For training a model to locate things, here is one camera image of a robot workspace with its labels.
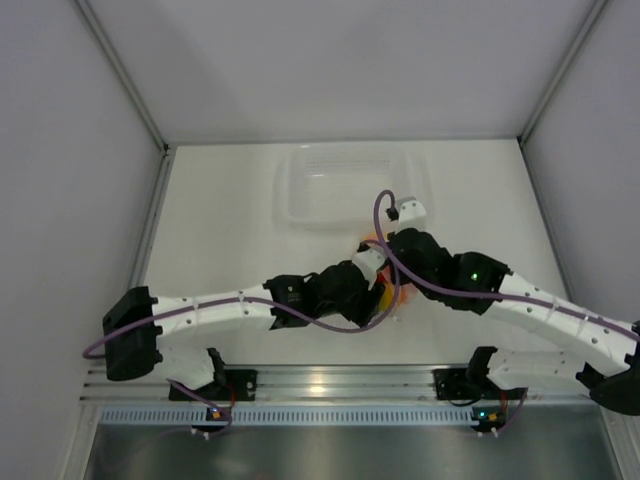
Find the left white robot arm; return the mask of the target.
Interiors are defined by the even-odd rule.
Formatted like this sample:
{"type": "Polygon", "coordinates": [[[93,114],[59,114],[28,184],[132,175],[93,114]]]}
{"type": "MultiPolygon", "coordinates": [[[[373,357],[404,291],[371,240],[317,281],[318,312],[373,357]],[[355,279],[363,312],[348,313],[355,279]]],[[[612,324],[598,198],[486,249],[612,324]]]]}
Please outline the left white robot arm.
{"type": "Polygon", "coordinates": [[[303,328],[333,315],[365,328],[379,314],[384,293],[376,274],[363,274],[351,261],[204,297],[160,297],[134,287],[102,321],[106,377],[155,376],[189,390],[221,384],[224,363],[214,342],[222,334],[303,328]]]}

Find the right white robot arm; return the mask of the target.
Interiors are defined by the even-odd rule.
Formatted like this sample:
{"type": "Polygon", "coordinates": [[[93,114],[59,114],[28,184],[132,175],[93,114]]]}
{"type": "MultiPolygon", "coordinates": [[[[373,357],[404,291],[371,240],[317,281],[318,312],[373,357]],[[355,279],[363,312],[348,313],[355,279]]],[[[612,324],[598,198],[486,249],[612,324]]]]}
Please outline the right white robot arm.
{"type": "Polygon", "coordinates": [[[481,346],[467,375],[502,390],[581,394],[629,416],[639,413],[639,326],[558,298],[478,252],[451,254],[424,231],[388,237],[401,277],[425,297],[459,311],[502,321],[554,345],[518,352],[481,346]]]}

